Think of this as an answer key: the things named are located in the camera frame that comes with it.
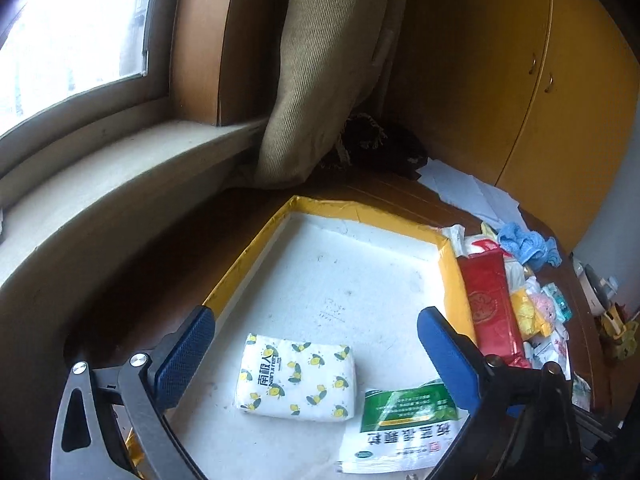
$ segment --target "window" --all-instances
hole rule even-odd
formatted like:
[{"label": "window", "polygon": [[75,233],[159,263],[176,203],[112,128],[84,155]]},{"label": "window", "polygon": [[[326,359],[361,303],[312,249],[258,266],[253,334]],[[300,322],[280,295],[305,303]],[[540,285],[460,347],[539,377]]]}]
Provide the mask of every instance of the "window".
[{"label": "window", "polygon": [[146,73],[150,0],[28,0],[0,48],[0,136],[74,94]]}]

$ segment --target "white wall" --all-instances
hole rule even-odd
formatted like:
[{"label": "white wall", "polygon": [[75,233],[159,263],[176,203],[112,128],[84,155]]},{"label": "white wall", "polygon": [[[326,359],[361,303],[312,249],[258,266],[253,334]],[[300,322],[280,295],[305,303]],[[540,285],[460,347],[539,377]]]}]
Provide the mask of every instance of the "white wall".
[{"label": "white wall", "polygon": [[[588,171],[597,173],[598,168]],[[620,170],[574,254],[600,276],[618,279],[618,304],[629,311],[640,306],[640,103]]]}]

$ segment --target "wooden desk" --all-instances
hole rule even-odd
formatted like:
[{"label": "wooden desk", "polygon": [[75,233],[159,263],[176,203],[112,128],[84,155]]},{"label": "wooden desk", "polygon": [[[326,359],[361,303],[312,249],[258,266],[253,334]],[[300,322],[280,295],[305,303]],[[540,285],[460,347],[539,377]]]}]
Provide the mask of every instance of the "wooden desk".
[{"label": "wooden desk", "polygon": [[[161,235],[97,295],[70,332],[65,346],[69,365],[78,358],[94,367],[120,364],[135,350],[156,345],[204,301],[292,194],[355,200],[423,224],[459,223],[469,235],[480,232],[474,216],[444,204],[421,184],[392,174],[319,172],[295,189],[227,190]],[[536,218],[524,217],[530,228],[551,234]],[[562,265],[545,266],[538,279],[543,285],[555,282],[574,311],[567,324],[572,369],[591,384],[594,408],[608,412],[609,380],[596,327],[572,265],[561,254]]]}]

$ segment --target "yellow cabinet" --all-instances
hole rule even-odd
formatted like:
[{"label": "yellow cabinet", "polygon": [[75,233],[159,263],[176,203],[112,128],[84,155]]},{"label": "yellow cabinet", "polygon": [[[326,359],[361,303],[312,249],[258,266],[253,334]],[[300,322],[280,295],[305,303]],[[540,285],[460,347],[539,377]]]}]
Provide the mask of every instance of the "yellow cabinet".
[{"label": "yellow cabinet", "polygon": [[540,85],[498,186],[566,250],[600,208],[626,150],[638,62],[598,0],[553,0]]},{"label": "yellow cabinet", "polygon": [[384,115],[494,184],[539,76],[550,0],[408,0]]}]

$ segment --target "plastic wrapper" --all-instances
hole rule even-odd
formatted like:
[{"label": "plastic wrapper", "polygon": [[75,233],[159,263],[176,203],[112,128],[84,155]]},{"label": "plastic wrapper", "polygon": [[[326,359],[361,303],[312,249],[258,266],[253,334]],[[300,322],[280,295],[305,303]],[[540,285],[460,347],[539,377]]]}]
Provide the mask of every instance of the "plastic wrapper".
[{"label": "plastic wrapper", "polygon": [[442,382],[409,390],[369,390],[358,406],[344,430],[340,473],[433,467],[458,434],[458,410]]},{"label": "plastic wrapper", "polygon": [[494,242],[498,241],[498,233],[495,232],[487,222],[482,222],[480,224],[480,230],[482,231],[482,234],[487,238],[491,238],[491,240],[493,240]]},{"label": "plastic wrapper", "polygon": [[342,422],[355,409],[351,348],[249,334],[234,405],[255,415]]},{"label": "plastic wrapper", "polygon": [[525,280],[524,287],[527,291],[527,294],[529,295],[539,294],[540,292],[542,292],[542,288],[540,287],[540,284],[538,283],[538,280],[536,279],[535,276],[529,276]]},{"label": "plastic wrapper", "polygon": [[567,339],[557,329],[553,330],[549,337],[536,336],[536,347],[533,349],[533,367],[540,370],[549,361],[555,361],[560,365],[567,381],[571,380],[571,366],[569,363],[569,351]]},{"label": "plastic wrapper", "polygon": [[574,374],[571,402],[587,412],[591,411],[591,387],[589,383],[578,374]]},{"label": "plastic wrapper", "polygon": [[544,292],[548,297],[550,297],[555,304],[556,307],[556,319],[560,323],[566,323],[569,321],[573,315],[571,309],[569,308],[569,304],[566,302],[562,292],[556,286],[555,283],[549,283],[542,287],[542,292]]},{"label": "plastic wrapper", "polygon": [[518,328],[520,329],[520,335],[524,340],[535,336],[538,332],[536,328],[536,307],[531,303],[524,288],[511,294],[510,298]]},{"label": "plastic wrapper", "polygon": [[508,365],[530,368],[511,306],[502,254],[489,251],[460,258],[458,264],[482,354],[496,354]]},{"label": "plastic wrapper", "polygon": [[529,297],[544,321],[548,323],[556,322],[556,305],[548,295],[539,292],[529,294]]},{"label": "plastic wrapper", "polygon": [[500,245],[498,245],[498,242],[492,240],[487,235],[472,235],[465,237],[465,253],[469,256],[488,251],[498,251],[506,256],[511,256],[501,248]]},{"label": "plastic wrapper", "polygon": [[524,279],[524,267],[519,261],[512,257],[504,257],[504,271],[507,275],[507,285],[509,285],[509,293],[514,294],[521,288],[524,288],[526,281]]}]

